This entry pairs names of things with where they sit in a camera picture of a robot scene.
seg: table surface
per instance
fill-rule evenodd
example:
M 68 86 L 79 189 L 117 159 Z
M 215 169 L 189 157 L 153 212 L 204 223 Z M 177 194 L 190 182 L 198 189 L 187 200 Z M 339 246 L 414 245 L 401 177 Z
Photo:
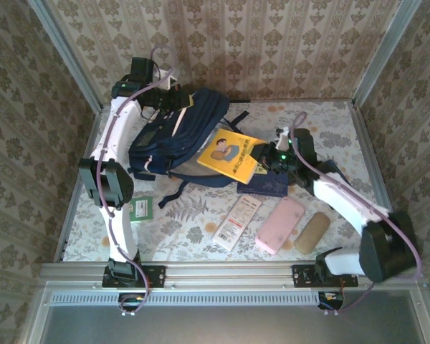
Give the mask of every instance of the table surface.
M 247 110 L 250 114 L 240 122 L 239 128 L 246 135 L 272 140 L 275 138 L 275 128 L 291 125 L 296 114 L 306 111 L 308 117 L 301 127 L 310 130 L 318 158 L 322 161 L 333 159 L 353 188 L 376 201 L 350 116 L 350 106 L 346 101 L 239 103 L 230 105 L 226 118 L 235 118 Z M 102 112 L 97 140 L 108 113 L 108 108 Z M 134 125 L 130 142 L 144 125 L 145 120 Z M 179 199 L 159 209 L 158 202 L 164 196 L 175 193 L 180 182 L 167 176 L 158 176 L 154 182 L 134 180 L 134 197 L 153 197 L 153 219 L 132 224 L 133 236 L 143 261 L 288 261 L 314 259 L 316 254 L 334 247 L 359 245 L 357 232 L 336 211 L 299 186 L 289 186 L 288 196 L 301 203 L 306 212 L 278 254 L 271 255 L 254 242 L 255 234 L 280 200 L 267 196 L 254 196 L 262 205 L 232 251 L 228 252 L 212 243 L 212 237 L 240 196 L 236 193 L 237 183 L 233 182 L 225 188 L 190 183 Z M 325 213 L 331 225 L 315 250 L 304 255 L 294 248 L 293 243 L 317 211 Z M 63 260 L 107 261 L 109 254 L 105 223 L 83 187 Z

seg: small green card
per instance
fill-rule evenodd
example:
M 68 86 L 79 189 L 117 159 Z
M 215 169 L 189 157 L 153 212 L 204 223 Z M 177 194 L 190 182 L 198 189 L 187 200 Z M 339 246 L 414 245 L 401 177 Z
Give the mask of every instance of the small green card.
M 151 196 L 136 197 L 130 200 L 130 222 L 149 220 L 153 218 L 153 202 Z

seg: pink phone case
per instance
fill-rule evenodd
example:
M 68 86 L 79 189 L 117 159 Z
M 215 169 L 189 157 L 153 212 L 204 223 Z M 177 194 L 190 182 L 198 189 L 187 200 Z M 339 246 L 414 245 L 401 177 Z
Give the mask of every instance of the pink phone case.
M 301 204 L 290 197 L 284 197 L 258 231 L 255 242 L 270 254 L 278 253 L 304 212 Z

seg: book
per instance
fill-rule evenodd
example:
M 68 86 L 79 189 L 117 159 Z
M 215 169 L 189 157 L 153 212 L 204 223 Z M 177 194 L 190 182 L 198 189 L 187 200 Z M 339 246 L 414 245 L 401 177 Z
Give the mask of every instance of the book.
M 153 218 L 151 196 L 135 197 L 129 203 L 130 222 L 149 220 Z
M 288 195 L 288 173 L 276 174 L 273 171 L 266 173 L 255 172 L 250 182 L 246 185 L 237 184 L 238 194 L 256 194 L 272 197 L 285 197 Z
M 229 130 L 219 129 L 198 163 L 225 176 L 247 184 L 255 172 L 257 162 L 250 156 L 253 146 L 264 143 Z

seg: yellow book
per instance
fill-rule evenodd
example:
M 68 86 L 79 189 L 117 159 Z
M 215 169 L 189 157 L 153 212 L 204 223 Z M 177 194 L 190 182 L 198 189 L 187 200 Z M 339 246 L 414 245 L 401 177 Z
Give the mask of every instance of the yellow book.
M 215 138 L 199 156 L 198 163 L 248 184 L 257 168 L 257 162 L 250 153 L 253 146 L 260 143 L 264 141 L 219 129 Z

